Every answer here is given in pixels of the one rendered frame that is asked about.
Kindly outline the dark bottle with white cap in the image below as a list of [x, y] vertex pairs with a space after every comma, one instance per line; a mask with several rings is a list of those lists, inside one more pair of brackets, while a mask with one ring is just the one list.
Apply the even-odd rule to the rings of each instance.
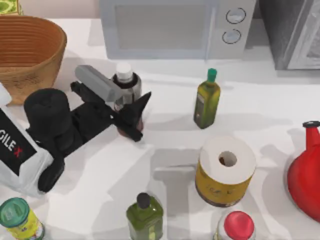
[[133, 71], [131, 65], [120, 62], [116, 65], [112, 81], [123, 90], [123, 96], [114, 103], [114, 110], [121, 112], [127, 121], [136, 126], [140, 132], [143, 130], [143, 120], [138, 117], [137, 111], [130, 108], [131, 104], [142, 96], [141, 78]]

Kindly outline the pale grey rounded box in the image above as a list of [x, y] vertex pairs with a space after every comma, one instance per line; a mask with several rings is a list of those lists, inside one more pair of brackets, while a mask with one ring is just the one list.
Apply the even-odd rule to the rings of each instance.
[[118, 85], [91, 65], [78, 65], [75, 76], [106, 103], [114, 103], [124, 96]]

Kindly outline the pale microwave oven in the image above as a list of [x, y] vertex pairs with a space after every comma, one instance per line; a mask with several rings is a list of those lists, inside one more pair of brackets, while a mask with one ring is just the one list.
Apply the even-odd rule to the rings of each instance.
[[[256, 0], [99, 0], [108, 58], [238, 59], [250, 30]], [[243, 8], [245, 19], [230, 24], [226, 14]], [[235, 44], [222, 40], [236, 29]]]

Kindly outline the woven brown basket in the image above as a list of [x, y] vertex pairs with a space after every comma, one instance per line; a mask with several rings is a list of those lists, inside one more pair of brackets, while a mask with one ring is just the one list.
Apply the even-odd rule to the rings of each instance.
[[34, 16], [0, 16], [0, 83], [22, 105], [39, 89], [51, 88], [67, 45], [56, 23]]

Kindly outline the white roll with yellow wrapper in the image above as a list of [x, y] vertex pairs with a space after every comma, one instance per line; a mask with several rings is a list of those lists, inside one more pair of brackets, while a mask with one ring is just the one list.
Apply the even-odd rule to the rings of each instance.
[[210, 138], [200, 149], [196, 190], [210, 205], [233, 206], [244, 197], [256, 165], [255, 154], [244, 141], [231, 136]]

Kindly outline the green bottle with black cap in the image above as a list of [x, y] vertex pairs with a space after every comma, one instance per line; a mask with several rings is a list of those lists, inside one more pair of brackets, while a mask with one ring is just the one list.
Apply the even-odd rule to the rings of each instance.
[[131, 240], [160, 240], [163, 236], [164, 210], [158, 200], [141, 192], [126, 210]]

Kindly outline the round microwave knob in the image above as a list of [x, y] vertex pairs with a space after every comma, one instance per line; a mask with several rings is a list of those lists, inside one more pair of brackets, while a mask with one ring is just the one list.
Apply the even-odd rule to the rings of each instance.
[[242, 34], [237, 29], [231, 29], [228, 31], [225, 31], [222, 35], [222, 40], [224, 43], [228, 45], [232, 45], [237, 43], [242, 37]]
[[234, 9], [230, 9], [227, 13], [226, 13], [226, 20], [230, 23], [230, 24], [239, 24], [241, 23], [244, 19], [246, 18], [246, 11], [241, 8], [234, 8]]

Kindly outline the yellow can with green lid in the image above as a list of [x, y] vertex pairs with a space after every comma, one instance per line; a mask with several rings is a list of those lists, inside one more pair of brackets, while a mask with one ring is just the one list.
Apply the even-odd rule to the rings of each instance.
[[0, 205], [0, 225], [15, 240], [43, 240], [45, 227], [26, 200], [13, 197]]

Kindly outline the green patterned box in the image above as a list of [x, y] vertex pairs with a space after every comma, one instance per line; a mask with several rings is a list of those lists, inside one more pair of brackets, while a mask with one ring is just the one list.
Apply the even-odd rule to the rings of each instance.
[[0, 0], [0, 16], [23, 16], [19, 0]]

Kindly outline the jar with red lid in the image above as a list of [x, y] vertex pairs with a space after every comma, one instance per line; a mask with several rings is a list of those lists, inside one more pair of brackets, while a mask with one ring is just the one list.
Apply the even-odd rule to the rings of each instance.
[[227, 212], [219, 219], [212, 240], [256, 240], [255, 223], [243, 211]]

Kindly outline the red jug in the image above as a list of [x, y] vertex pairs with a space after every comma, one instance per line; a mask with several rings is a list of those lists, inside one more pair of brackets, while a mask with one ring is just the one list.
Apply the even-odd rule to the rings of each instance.
[[287, 186], [295, 204], [320, 223], [320, 121], [302, 125], [306, 130], [305, 150], [289, 166]]

